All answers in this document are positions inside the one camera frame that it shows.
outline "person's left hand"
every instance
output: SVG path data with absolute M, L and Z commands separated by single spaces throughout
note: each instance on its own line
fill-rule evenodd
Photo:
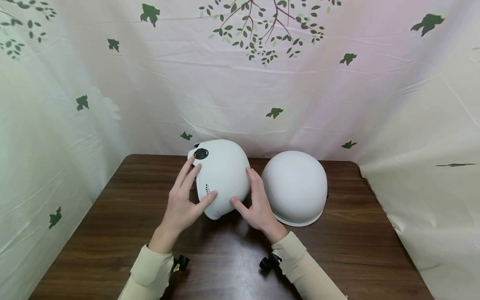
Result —
M 211 191 L 198 204 L 190 202 L 190 189 L 202 168 L 202 164 L 198 164 L 190 171 L 194 160 L 195 158 L 192 156 L 183 165 L 173 188 L 168 194 L 167 210 L 162 223 L 155 230 L 152 240 L 148 244 L 148 248 L 152 251 L 157 253 L 170 252 L 178 235 L 198 219 L 218 194 L 217 191 Z

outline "hand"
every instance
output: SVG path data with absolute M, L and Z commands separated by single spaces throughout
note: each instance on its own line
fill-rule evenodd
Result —
M 236 197 L 230 202 L 242 217 L 255 229 L 263 231 L 272 244 L 283 239 L 287 234 L 285 227 L 275 218 L 265 193 L 264 182 L 254 170 L 247 168 L 252 185 L 252 205 L 246 208 Z
M 202 164 L 198 164 L 190 171 L 194 160 L 195 158 L 192 156 L 183 165 L 173 188 L 168 194 L 167 210 L 162 223 L 155 230 L 152 240 L 148 244 L 148 248 L 152 251 L 157 253 L 171 252 L 178 235 L 198 219 L 218 194 L 217 191 L 211 191 L 198 204 L 190 202 L 189 196 L 193 180 L 202 168 Z

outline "finger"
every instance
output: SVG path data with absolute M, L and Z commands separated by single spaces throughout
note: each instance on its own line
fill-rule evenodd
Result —
M 185 162 L 185 164 L 183 165 L 183 167 L 181 168 L 181 170 L 180 170 L 180 172 L 177 176 L 177 179 L 175 180 L 175 184 L 173 184 L 172 189 L 177 189 L 178 190 L 181 187 L 183 181 L 185 180 L 185 177 L 187 177 L 188 171 L 190 170 L 190 166 L 192 165 L 194 160 L 195 160 L 195 157 L 191 156 Z
M 259 185 L 260 189 L 265 189 L 264 188 L 264 181 L 262 180 L 262 176 L 260 176 L 257 171 L 253 170 L 253 173 L 255 174 L 255 177 L 257 178 L 257 183 Z
M 185 180 L 180 187 L 181 190 L 189 191 L 192 188 L 193 181 L 195 180 L 195 177 L 197 177 L 201 168 L 202 164 L 198 164 L 187 174 L 187 177 L 185 177 Z
M 243 205 L 243 203 L 237 197 L 231 197 L 230 203 L 233 207 L 241 214 L 241 216 L 246 220 L 248 217 L 249 210 Z
M 253 192 L 258 192 L 258 182 L 257 182 L 257 178 L 253 172 L 253 169 L 250 169 L 249 167 L 247 167 L 247 174 L 248 174 L 248 177 L 250 178 L 250 185 L 252 186 L 252 193 Z
M 198 204 L 195 205 L 200 210 L 200 214 L 204 212 L 210 204 L 212 204 L 217 195 L 217 191 L 211 191 Z

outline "green bird silhouette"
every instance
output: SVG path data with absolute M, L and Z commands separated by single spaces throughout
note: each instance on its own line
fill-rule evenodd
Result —
M 272 108 L 272 110 L 267 113 L 267 117 L 273 117 L 274 119 L 283 111 L 281 108 Z
M 155 6 L 151 6 L 148 4 L 142 4 L 142 7 L 144 9 L 144 13 L 140 15 L 140 20 L 148 22 L 148 18 L 150 18 L 150 22 L 153 24 L 153 27 L 155 27 L 155 24 L 158 20 L 157 16 L 160 15 L 160 10 L 157 9 Z
M 52 227 L 54 227 L 61 219 L 61 207 L 59 206 L 57 208 L 57 213 L 54 214 L 54 215 L 50 215 L 50 226 L 48 227 L 49 229 L 51 229 Z
M 181 134 L 181 137 L 184 138 L 185 140 L 190 140 L 190 138 L 193 137 L 193 135 L 187 134 L 186 132 L 183 132 Z
M 413 25 L 413 27 L 412 27 L 412 29 L 410 29 L 410 31 L 412 31 L 412 30 L 419 31 L 420 28 L 423 27 L 423 29 L 421 31 L 421 36 L 424 36 L 425 33 L 434 29 L 435 25 L 441 24 L 444 20 L 445 19 L 442 18 L 442 16 L 429 13 L 425 17 L 423 17 L 421 23 Z
M 84 109 L 84 107 L 88 108 L 87 99 L 88 99 L 87 95 L 81 96 L 80 98 L 77 98 L 77 103 L 78 103 L 77 111 L 80 111 L 80 110 Z
M 112 38 L 108 38 L 107 40 L 108 40 L 108 48 L 110 50 L 115 49 L 117 52 L 120 52 L 119 51 L 119 44 L 120 44 L 119 41 L 117 41 L 115 39 L 112 39 Z
M 437 165 L 437 167 L 461 167 L 461 166 L 474 166 L 476 164 L 448 164 L 448 165 Z
M 353 54 L 353 53 L 345 53 L 345 55 L 343 56 L 343 59 L 340 61 L 340 63 L 344 63 L 346 62 L 347 63 L 347 66 L 352 62 L 352 60 L 354 58 L 356 58 L 357 55 L 356 54 Z
M 345 143 L 344 145 L 342 145 L 343 148 L 345 149 L 350 149 L 351 147 L 355 146 L 357 143 L 354 143 L 353 141 L 350 141 L 348 143 Z

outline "sleeve cuff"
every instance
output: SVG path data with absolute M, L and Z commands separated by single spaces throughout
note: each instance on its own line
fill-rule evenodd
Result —
M 291 274 L 307 253 L 307 248 L 293 232 L 273 244 L 272 250 L 273 254 L 282 259 L 280 268 L 284 275 Z
M 144 287 L 151 285 L 157 277 L 169 277 L 173 266 L 172 253 L 156 253 L 144 245 L 130 273 L 136 283 Z

